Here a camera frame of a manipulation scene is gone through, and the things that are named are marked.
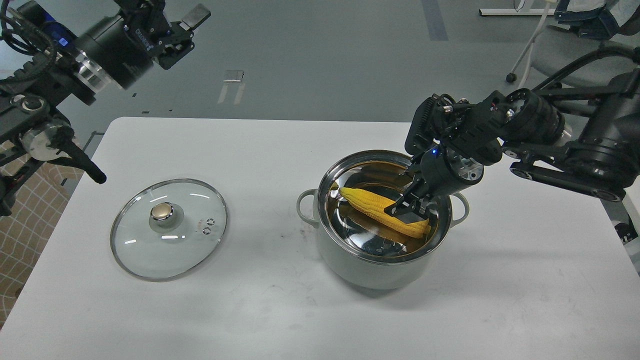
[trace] metal rim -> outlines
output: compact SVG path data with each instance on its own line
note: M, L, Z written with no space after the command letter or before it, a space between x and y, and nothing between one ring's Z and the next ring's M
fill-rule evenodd
M430 239L423 245L420 249L406 255L394 256L394 257L385 257L385 256L376 256L372 255L368 252L364 252L360 249L357 249L344 241L335 231L333 226L330 223L328 218L328 208L327 208L327 196L328 189L333 184L333 182L345 171L355 167L356 165L363 164L368 161L387 161L390 163L394 163L397 165L401 165L404 167L409 166L410 158L399 152L388 151L388 150L368 150L361 151L355 154L346 156L342 158L326 172L322 180L320 181L320 185L318 186L317 191L317 210L320 217L320 223L322 223L323 229L327 232L329 237L336 243L338 246L342 247L342 249L349 252L351 255L368 261L370 263L380 264L380 265L400 265L403 263L408 263L415 261L426 254L434 251L440 244L442 240L444 240L449 226L451 225L452 218L452 206L451 199L448 196L439 197L436 200L436 207L438 210L438 222L436 226L433 226L433 230L430 232Z
M133 205L134 202L136 202L136 198L141 196L143 193L149 191L149 190L155 190L161 186L170 184L170 183L176 183L176 182L184 182L184 183L193 183L193 184L198 184L200 186L204 186L205 188L213 191L218 198L220 199L220 201L222 202L222 206L225 209L225 214L226 214L226 219L225 219L225 227L224 229L222 229L222 233L220 234L220 239L218 240L218 244L215 246L215 248L213 248L213 250L211 250L210 253L208 253L208 255L206 255L202 260L200 260L198 263L196 263L195 265L193 265L192 267L190 267L189 269L177 274L177 275L173 275L170 277L148 277L148 276L143 276L143 275L139 275L134 273L133 271L129 270L120 260L120 258L118 257L118 254L116 253L116 249L114 246L114 241L113 241L113 236L115 235L115 231L116 228L118 227L118 225L120 225L120 220L122 219L122 215ZM193 269L195 269L196 267L198 267L198 265L202 264L205 260L209 259L211 257L211 255L215 252L215 250L218 248L218 246L220 245L220 243L222 242L222 239L224 239L225 237L225 233L227 231L227 224L229 221L229 212L227 209L227 203L225 202L225 199L222 197L222 195L220 194L220 192L217 191L217 189L215 189L213 186L205 183L204 181L200 181L200 180L196 180L196 179L190 179L190 178L179 178L179 179L171 179L171 180L165 180L165 181L161 181L160 183L156 183L153 184L147 188L145 188L144 190L138 192L136 195L133 195L133 197L131 197L131 199L127 202L127 204L125 204L125 206L122 207L122 209L118 212L118 215L116 216L116 220L114 220L113 224L111 225L111 232L109 234L109 246L111 247L111 253L113 254L113 257L115 258L116 262L118 263L118 265L125 270L127 273L142 279L142 280L146 280L146 281L154 281L154 282L163 282L163 281L171 281L174 279L178 279L181 278L189 273L191 273L193 271Z

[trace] pot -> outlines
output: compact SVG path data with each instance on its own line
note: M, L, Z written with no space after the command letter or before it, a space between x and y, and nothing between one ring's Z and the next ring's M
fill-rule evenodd
M410 238L377 223L353 209L338 192L339 188L361 188L396 201L411 183L405 174L410 158L398 152L371 150L358 152L334 164L316 189L298 197L298 215L316 231L317 248L326 264L343 279L364 288L400 288L418 279L433 260L434 250L448 230L469 214L452 219L451 198L437 197L429 206L430 229L421 238ZM302 199L313 196L313 217L305 216Z

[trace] lid knob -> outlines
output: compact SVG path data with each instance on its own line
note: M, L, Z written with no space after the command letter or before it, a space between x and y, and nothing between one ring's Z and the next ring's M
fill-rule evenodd
M169 202L161 202L151 209L151 217L155 221L163 221L170 218L173 215L173 211L173 205Z

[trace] white table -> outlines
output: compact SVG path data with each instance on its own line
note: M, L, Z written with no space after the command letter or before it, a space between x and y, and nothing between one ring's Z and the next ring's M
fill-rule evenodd
M627 195L622 200L622 204L627 210L634 227L640 231L640 176L637 177L634 184L626 188L625 191ZM636 238L625 244L625 249L634 262L636 271L640 274L640 238Z
M463 192L471 215L418 281L380 293L328 269L298 194L343 156L401 151L408 126L114 121L94 156L108 181L80 182L0 358L638 359L640 279L600 203L515 177L507 158ZM136 279L113 259L111 223L177 177L222 193L225 238L181 279Z

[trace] white pot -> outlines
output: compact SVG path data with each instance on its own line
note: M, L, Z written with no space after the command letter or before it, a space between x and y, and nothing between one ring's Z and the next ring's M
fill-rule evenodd
M298 215L317 229L316 243L320 254L343 279L371 289L405 286L424 273L447 231L466 219L469 204L462 194L455 193L453 196L462 201L465 214L453 220L451 199L437 198L429 219L431 230L420 240L424 244L416 249L408 251L401 244L392 241L385 243L382 238L364 233L362 228L358 233L357 224L350 222L348 216L343 216L345 211L341 210L339 204L344 199L338 194L337 188L358 187L375 192L391 191L399 195L403 187L411 182L410 177L403 175L409 164L409 157L398 152L358 152L334 164L317 189L307 190L298 197ZM300 210L300 202L310 195L314 196L312 218Z

